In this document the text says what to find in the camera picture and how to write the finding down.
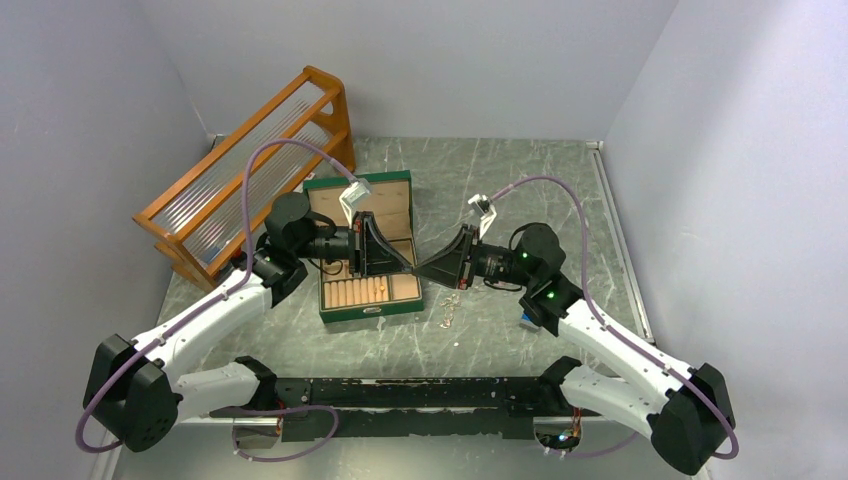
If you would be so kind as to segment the green jewelry box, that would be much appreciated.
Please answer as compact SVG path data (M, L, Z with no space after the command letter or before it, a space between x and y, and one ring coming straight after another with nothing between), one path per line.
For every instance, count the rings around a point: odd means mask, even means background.
M412 265L417 263L413 233L412 175L408 170L361 174L372 187L354 216L374 213L382 234ZM331 219L337 227L348 227L339 196L348 187L345 178L308 180L304 193L311 209ZM326 324L374 318L423 310L421 281L411 273L361 276L347 261L319 261L321 285L319 315Z

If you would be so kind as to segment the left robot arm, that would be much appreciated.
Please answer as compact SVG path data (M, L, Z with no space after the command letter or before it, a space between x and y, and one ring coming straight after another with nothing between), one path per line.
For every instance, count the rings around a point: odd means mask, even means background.
M231 274L166 323L125 339L112 335L96 349L83 396L84 420L95 420L134 452L149 449L187 419L221 409L284 416L290 405L277 378L257 359L241 356L212 370L194 362L245 322L264 314L306 279L307 264L337 263L354 281L347 304L391 297L392 276L414 265L412 220L405 202L384 195L340 218L325 201L289 192L272 204L253 246L236 255Z

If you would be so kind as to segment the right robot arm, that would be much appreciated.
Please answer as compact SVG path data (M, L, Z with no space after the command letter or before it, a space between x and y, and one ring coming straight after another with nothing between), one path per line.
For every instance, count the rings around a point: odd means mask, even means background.
M482 242L463 225L452 242L413 267L415 276L465 290L476 279L523 288L519 304L536 326L592 354L613 377L571 361L539 391L550 413L588 409L647 438L672 468L697 474L730 439L736 422L724 375L705 363L695 368L661 352L622 327L561 271L566 258L550 226L520 228L511 248Z

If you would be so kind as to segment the gold earring cluster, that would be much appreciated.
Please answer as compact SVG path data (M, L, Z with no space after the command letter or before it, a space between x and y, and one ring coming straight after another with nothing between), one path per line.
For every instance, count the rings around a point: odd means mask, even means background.
M443 308L454 310L461 305L461 297L458 294L446 296L439 305Z

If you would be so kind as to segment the blue grey small box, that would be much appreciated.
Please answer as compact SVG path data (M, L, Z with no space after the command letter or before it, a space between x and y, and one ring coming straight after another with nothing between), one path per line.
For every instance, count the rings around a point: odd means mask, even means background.
M530 331L536 331L536 330L537 330L536 325L535 325L535 324L534 324L534 323L533 323L533 322L532 322L532 321L531 321L531 320L530 320L530 319L529 319L526 315L523 315L523 316L521 317L521 319L520 319L520 325L521 325L523 328L528 329L528 330L530 330Z

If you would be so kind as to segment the orange wooden rack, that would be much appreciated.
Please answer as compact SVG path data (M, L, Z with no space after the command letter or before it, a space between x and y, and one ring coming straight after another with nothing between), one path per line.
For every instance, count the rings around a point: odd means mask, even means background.
M134 221L176 274L209 292L243 247L244 228L260 226L273 200L325 155L355 168L346 91L336 76L306 66Z

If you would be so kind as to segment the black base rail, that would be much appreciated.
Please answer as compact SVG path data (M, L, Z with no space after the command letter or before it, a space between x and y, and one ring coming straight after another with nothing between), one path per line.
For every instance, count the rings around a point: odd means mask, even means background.
M284 442L495 435L533 440L571 425L574 407L539 377L280 378Z

